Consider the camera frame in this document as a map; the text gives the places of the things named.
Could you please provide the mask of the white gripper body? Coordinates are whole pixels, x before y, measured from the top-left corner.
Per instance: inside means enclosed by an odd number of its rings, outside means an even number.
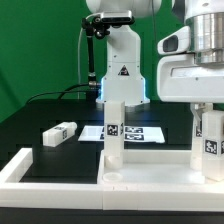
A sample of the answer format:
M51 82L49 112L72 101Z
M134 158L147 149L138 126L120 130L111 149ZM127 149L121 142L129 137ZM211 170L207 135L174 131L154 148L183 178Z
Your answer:
M224 65L196 65L193 54L163 57L157 92L167 102L224 103Z

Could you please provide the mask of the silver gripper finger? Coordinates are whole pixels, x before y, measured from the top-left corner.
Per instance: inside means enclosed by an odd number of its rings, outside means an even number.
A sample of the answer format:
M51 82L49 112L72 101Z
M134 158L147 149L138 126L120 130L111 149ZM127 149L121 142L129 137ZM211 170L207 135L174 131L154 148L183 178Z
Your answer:
M201 130L203 105L199 103L191 103L190 110L193 114L193 120L195 121L195 127L197 131Z

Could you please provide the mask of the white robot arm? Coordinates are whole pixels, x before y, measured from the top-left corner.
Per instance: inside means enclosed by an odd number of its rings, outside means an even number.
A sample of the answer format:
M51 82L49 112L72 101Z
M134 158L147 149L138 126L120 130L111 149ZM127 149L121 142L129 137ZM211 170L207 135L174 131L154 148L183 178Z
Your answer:
M123 101L136 107L149 101L140 74L141 39L130 25L156 13L162 0L86 0L93 13L90 35L107 39L107 72L99 104ZM159 98L189 102L197 120L206 103L224 103L224 0L172 0L184 23L159 41Z

